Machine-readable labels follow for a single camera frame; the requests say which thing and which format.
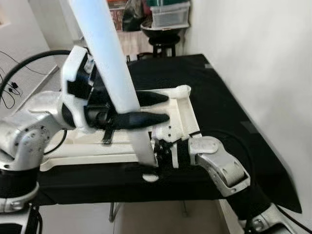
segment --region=plastic storage container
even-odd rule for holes
[[[148,6],[166,6],[187,1],[189,0],[146,0],[146,3]]]
[[[190,2],[151,7],[153,28],[188,24]]]

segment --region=stool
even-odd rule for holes
[[[171,49],[172,57],[176,56],[176,44],[180,41],[178,35],[150,38],[148,42],[153,46],[153,57],[157,58],[158,49],[161,49],[160,57],[167,57],[167,49]]]

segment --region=black cable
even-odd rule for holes
[[[39,222],[39,232],[38,232],[38,234],[42,234],[42,229],[43,229],[42,217],[41,217],[41,214],[40,214],[39,210],[36,210],[36,212],[37,212],[37,219],[38,219],[38,222]]]
[[[1,99],[3,100],[3,103],[4,103],[5,107],[6,107],[8,110],[10,110],[10,109],[12,109],[12,108],[15,106],[15,99],[14,99],[14,97],[13,97],[8,91],[4,90],[4,92],[6,92],[8,95],[10,95],[11,98],[13,99],[13,104],[12,104],[12,106],[11,106],[11,107],[8,107],[7,104],[6,104],[6,102],[5,102],[5,100],[4,100],[4,98],[3,98],[3,96],[1,95]]]
[[[49,150],[48,152],[45,152],[43,155],[48,155],[48,154],[52,153],[53,151],[57,150],[63,144],[63,142],[65,141],[66,136],[67,136],[67,130],[64,129],[63,138],[62,138],[62,140],[60,140],[59,144],[56,147],[54,147],[52,150]]]
[[[5,71],[2,69],[2,67],[0,67],[0,70],[2,70],[2,72],[5,74]]]
[[[288,219],[290,219],[293,223],[295,223],[296,225],[298,225],[300,228],[302,228],[303,230],[305,230],[306,232],[312,234],[312,230],[310,230],[309,228],[307,228],[306,226],[304,226],[302,223],[299,223],[296,219],[294,219],[293,217],[291,217],[288,213],[286,213],[282,208],[276,206],[278,208],[278,210],[284,215],[286,216]]]
[[[14,94],[14,95],[20,95],[20,92],[17,89],[14,89],[14,88],[9,88],[9,92]]]
[[[2,78],[2,75],[1,75],[1,74],[0,74],[0,79],[1,79],[1,82],[0,82],[0,83],[2,83],[3,78]],[[14,88],[11,84],[7,84],[7,85],[10,86],[11,89],[12,89],[12,91],[10,91],[10,89],[9,89],[9,92],[11,92],[11,93],[13,93],[13,94],[15,94],[15,95],[20,95],[20,96],[21,96],[21,93],[20,93],[16,88]]]
[[[43,52],[34,56],[31,56],[25,60],[23,60],[22,62],[20,62],[19,64],[17,64],[15,67],[13,67],[4,77],[1,86],[0,86],[0,97],[3,94],[3,91],[5,89],[5,86],[9,83],[10,79],[12,78],[12,76],[18,72],[21,68],[25,67],[27,64],[36,61],[38,59],[44,58],[44,57],[48,57],[48,56],[53,56],[53,55],[68,55],[70,53],[69,50],[52,50],[52,51],[47,51],[47,52]]]
[[[198,134],[201,134],[201,132],[200,132],[200,131],[197,131],[197,132],[194,132],[194,133],[189,134],[189,136],[190,136],[190,137],[193,137],[193,136],[198,135]]]
[[[12,56],[8,55],[6,52],[3,52],[3,51],[0,50],[0,53],[2,53],[2,54],[4,54],[4,55],[7,55],[7,56],[8,56],[10,59],[12,59],[14,62],[20,63],[20,62],[16,61]],[[48,75],[48,74],[49,74],[49,73],[42,73],[42,72],[35,71],[35,70],[33,70],[33,69],[31,69],[31,68],[29,68],[29,67],[27,67],[27,66],[25,66],[25,67],[26,67],[29,71],[32,71],[32,72],[37,73],[37,74],[40,74],[40,75]]]

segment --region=floor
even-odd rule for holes
[[[114,223],[109,203],[43,206],[44,234],[227,234],[215,201],[118,203]]]

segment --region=table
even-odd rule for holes
[[[244,139],[264,192],[274,203],[301,212],[286,170],[203,55],[151,58],[130,62],[128,67],[137,90],[191,86],[190,99],[203,136],[219,138],[248,171],[245,151],[237,141],[211,129]],[[58,166],[41,172],[39,183],[39,205],[222,198],[200,167],[177,169],[158,182],[148,183],[141,178],[137,163]]]

